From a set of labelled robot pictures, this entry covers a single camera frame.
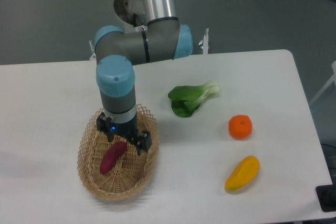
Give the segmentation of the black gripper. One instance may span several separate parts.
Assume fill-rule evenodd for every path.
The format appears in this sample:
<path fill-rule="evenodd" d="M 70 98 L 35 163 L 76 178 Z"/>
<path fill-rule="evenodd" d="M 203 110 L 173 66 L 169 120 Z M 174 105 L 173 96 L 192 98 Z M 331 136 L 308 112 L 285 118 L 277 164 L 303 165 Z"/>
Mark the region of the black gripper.
<path fill-rule="evenodd" d="M 151 133 L 149 131 L 137 130 L 137 116 L 125 123 L 114 123 L 111 117 L 101 112 L 96 119 L 96 126 L 99 132 L 103 132 L 111 143 L 115 136 L 126 139 L 131 145 L 135 146 L 138 155 L 148 152 L 152 146 Z"/>

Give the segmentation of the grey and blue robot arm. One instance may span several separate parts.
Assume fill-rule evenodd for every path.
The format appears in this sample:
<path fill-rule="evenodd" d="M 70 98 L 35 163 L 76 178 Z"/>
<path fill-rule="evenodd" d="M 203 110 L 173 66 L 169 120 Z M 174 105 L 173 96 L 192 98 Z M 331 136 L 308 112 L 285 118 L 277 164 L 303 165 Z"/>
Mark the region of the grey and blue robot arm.
<path fill-rule="evenodd" d="M 125 138 L 139 153 L 149 151 L 151 136 L 137 127 L 135 73 L 133 67 L 144 63 L 178 59 L 193 50 L 191 30 L 180 23 L 174 0 L 139 0 L 136 11 L 130 1 L 123 3 L 132 14 L 130 23 L 143 30 L 125 32 L 109 25 L 100 28 L 94 39 L 96 82 L 103 112 L 97 129 L 108 141 Z"/>

